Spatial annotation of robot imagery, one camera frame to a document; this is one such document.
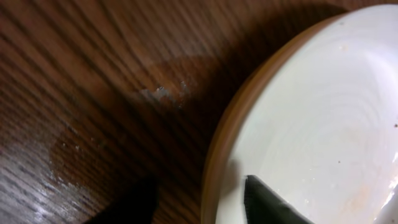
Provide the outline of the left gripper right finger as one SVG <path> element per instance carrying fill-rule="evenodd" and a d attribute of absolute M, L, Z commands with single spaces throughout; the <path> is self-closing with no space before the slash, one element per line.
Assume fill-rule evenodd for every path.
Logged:
<path fill-rule="evenodd" d="M 255 175 L 248 175 L 244 186 L 247 224 L 311 224 Z"/>

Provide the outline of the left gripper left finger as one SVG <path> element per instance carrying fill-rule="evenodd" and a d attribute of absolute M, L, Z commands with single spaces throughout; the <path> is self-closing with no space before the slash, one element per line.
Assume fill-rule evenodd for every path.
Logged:
<path fill-rule="evenodd" d="M 155 177 L 145 177 L 85 224 L 148 224 L 152 223 L 158 206 L 158 181 Z"/>

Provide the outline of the white plate with sauce streak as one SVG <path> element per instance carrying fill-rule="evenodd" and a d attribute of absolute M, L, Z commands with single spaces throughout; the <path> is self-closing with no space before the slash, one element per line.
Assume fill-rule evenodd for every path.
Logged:
<path fill-rule="evenodd" d="M 206 156 L 201 188 L 202 223 L 214 223 L 216 220 L 220 187 L 228 157 L 246 116 L 262 90 L 299 48 L 340 17 L 340 15 L 337 15 L 327 18 L 295 36 L 268 60 L 264 61 L 244 81 L 233 96 L 218 123 Z"/>

